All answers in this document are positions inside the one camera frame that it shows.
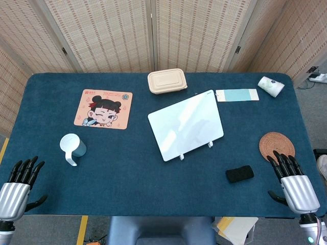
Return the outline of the dark blue table cloth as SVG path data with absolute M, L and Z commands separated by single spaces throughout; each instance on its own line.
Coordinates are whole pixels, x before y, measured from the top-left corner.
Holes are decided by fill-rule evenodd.
M 268 77 L 285 86 L 277 97 L 259 89 L 257 102 L 219 103 L 224 136 L 184 160 L 162 159 L 148 114 L 207 90 L 256 88 L 262 73 L 188 73 L 187 89 L 155 95 L 145 73 L 38 73 L 27 82 L 20 110 L 0 164 L 0 189 L 19 160 L 38 156 L 45 164 L 29 201 L 47 200 L 33 214 L 127 216 L 294 217 L 269 190 L 283 195 L 259 141 L 280 132 L 295 147 L 295 157 L 327 212 L 327 198 L 291 78 Z M 133 94 L 125 130 L 74 125 L 84 89 Z M 86 153 L 71 166 L 61 138 L 77 134 Z M 230 183 L 226 171 L 249 165 L 251 179 Z

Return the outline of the blue grey robot torso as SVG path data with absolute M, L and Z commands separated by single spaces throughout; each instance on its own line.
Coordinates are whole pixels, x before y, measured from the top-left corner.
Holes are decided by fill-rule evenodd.
M 211 216 L 113 216 L 106 245 L 137 245 L 141 239 L 179 239 L 184 245 L 217 245 Z

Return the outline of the beige lidded lunch box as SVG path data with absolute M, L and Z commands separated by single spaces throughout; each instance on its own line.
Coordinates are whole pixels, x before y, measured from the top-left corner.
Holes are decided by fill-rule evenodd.
M 153 94 L 175 92 L 188 87 L 184 72 L 179 68 L 151 72 L 147 79 Z

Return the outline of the cartoon girl mouse pad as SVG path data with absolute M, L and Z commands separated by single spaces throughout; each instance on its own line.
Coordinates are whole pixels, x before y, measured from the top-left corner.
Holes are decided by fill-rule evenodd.
M 84 89 L 74 125 L 103 129 L 127 129 L 131 92 Z

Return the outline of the black eraser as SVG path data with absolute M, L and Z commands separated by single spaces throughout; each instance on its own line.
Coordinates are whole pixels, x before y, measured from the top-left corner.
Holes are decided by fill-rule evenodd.
M 225 173 L 230 183 L 237 183 L 254 177 L 253 170 L 249 165 L 235 169 L 229 169 Z

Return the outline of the white and blue card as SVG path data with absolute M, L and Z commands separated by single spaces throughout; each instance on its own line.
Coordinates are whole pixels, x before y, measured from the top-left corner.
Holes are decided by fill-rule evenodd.
M 218 102 L 259 101 L 256 89 L 225 89 L 216 90 Z

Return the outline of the white whiteboard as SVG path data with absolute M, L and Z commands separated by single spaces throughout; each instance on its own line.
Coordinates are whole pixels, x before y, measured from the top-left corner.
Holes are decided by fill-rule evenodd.
M 213 90 L 148 114 L 165 162 L 224 136 Z

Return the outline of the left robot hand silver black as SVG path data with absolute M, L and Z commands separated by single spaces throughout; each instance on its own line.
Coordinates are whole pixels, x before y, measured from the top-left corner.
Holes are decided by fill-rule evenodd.
M 35 202 L 28 202 L 30 191 L 45 164 L 44 161 L 35 164 L 37 160 L 38 156 L 35 156 L 20 160 L 13 166 L 8 181 L 0 189 L 0 222 L 17 221 L 48 198 L 48 195 L 43 195 Z

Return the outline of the white and yellow papers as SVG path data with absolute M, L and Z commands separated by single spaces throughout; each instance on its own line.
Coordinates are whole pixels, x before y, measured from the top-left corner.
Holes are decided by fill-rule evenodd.
M 215 217 L 212 228 L 232 245 L 249 245 L 258 220 L 258 217 Z

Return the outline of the woven folding screen panel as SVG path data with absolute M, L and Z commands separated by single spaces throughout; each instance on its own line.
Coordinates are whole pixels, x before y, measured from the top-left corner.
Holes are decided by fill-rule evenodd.
M 226 72 L 258 0 L 150 0 L 155 70 Z
M 31 75 L 73 71 L 32 4 L 0 0 L 0 134 L 6 137 Z
M 228 72 L 279 72 L 299 85 L 327 60 L 327 0 L 256 0 Z
M 150 72 L 150 0 L 33 0 L 77 72 Z

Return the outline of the white power strip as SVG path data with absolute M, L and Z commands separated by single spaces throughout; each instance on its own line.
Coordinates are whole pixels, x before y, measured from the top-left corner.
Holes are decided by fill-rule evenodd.
M 311 82 L 318 82 L 318 83 L 326 83 L 327 84 L 327 73 L 321 74 L 311 74 L 309 76 L 309 81 Z

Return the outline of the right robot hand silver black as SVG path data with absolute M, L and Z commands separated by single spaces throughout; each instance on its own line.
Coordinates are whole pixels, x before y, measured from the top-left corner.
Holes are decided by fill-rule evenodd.
M 276 159 L 267 156 L 283 190 L 284 196 L 277 196 L 272 190 L 269 196 L 278 203 L 288 206 L 296 214 L 315 213 L 320 203 L 312 183 L 302 171 L 297 160 L 289 155 L 273 151 Z

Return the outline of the brown woven round coaster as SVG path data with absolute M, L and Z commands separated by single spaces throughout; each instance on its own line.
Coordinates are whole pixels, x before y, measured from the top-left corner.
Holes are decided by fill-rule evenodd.
M 273 151 L 286 156 L 295 156 L 295 148 L 291 140 L 279 132 L 266 133 L 259 141 L 259 150 L 265 160 L 268 161 L 267 156 L 271 156 L 277 161 Z

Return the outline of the white shoe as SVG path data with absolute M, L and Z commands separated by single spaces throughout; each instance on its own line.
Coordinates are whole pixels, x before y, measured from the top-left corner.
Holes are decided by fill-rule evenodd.
M 324 180 L 327 182 L 327 155 L 321 155 L 317 159 L 317 167 Z

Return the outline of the white paper cup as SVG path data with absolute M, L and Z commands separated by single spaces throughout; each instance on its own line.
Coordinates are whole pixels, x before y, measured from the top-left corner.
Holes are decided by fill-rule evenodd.
M 258 82 L 258 86 L 272 97 L 277 97 L 285 85 L 268 77 L 262 77 Z

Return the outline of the light blue mug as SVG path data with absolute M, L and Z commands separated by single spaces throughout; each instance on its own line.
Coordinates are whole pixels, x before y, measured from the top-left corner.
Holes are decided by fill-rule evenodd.
M 86 145 L 74 133 L 66 134 L 61 138 L 60 148 L 65 152 L 65 159 L 71 166 L 77 166 L 73 156 L 81 157 L 86 153 Z

